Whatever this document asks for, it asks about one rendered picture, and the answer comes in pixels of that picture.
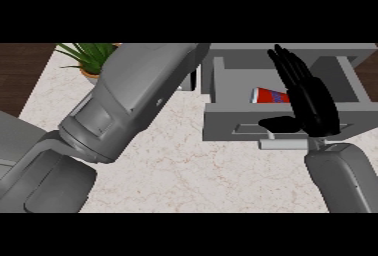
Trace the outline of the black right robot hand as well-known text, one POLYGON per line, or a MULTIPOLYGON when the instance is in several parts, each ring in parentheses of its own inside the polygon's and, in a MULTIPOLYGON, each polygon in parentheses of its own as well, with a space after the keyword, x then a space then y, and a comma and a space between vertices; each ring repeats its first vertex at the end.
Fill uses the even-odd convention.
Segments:
POLYGON ((259 125, 272 133, 297 133, 328 137, 341 133, 339 110, 324 81, 312 74, 300 57, 279 44, 268 50, 281 80, 294 116, 266 118, 259 125))

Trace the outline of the red can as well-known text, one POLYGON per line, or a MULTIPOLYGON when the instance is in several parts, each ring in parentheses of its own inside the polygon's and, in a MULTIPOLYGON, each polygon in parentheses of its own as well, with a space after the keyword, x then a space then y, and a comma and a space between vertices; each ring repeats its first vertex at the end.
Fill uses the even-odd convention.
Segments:
POLYGON ((285 93, 266 88, 254 88, 251 93, 253 103, 288 103, 290 97, 285 93))

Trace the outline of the grey open drawer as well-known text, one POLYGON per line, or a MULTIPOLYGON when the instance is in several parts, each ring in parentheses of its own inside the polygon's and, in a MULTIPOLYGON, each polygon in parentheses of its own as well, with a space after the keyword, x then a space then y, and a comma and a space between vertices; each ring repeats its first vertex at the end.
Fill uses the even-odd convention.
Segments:
MULTIPOLYGON (((225 57, 216 57, 213 64, 213 103, 250 103, 254 88, 265 88, 278 92, 285 91, 285 85, 274 64, 269 64, 266 69, 237 69, 226 66, 225 57)), ((368 103, 371 101, 346 56, 319 57, 310 65, 310 71, 324 81, 337 103, 368 103)))

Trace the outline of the grey drawer front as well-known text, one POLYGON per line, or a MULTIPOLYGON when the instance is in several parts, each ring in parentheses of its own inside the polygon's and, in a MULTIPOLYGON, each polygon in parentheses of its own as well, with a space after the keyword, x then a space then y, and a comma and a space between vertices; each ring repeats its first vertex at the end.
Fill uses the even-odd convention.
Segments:
MULTIPOLYGON (((378 102, 337 103, 341 133, 330 136, 344 141, 378 127, 378 102)), ((207 103, 204 110, 204 141, 259 141, 268 130, 259 125, 266 118, 293 116, 290 103, 207 103)))

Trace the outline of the grey cabinet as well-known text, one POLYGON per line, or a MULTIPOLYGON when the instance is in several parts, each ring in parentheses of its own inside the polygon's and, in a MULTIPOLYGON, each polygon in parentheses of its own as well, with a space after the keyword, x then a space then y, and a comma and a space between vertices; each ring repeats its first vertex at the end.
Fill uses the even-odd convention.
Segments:
MULTIPOLYGON (((346 56, 352 63, 353 69, 378 51, 374 43, 282 43, 287 48, 305 61, 309 69, 322 56, 346 56)), ((203 61, 201 70, 197 75, 201 78, 201 93, 212 95, 212 81, 215 58, 226 58, 226 66, 243 68, 268 68, 274 64, 268 50, 274 48, 274 43, 213 43, 209 55, 203 61)))

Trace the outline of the green potted plant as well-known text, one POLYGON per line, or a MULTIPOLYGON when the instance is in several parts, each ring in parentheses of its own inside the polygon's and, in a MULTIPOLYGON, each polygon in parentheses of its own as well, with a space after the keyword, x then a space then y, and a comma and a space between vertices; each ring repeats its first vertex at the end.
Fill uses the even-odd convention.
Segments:
POLYGON ((71 68, 80 70, 92 84, 98 83, 104 64, 120 48, 120 43, 74 43, 68 46, 64 43, 57 44, 57 52, 73 58, 79 64, 71 65, 71 68))

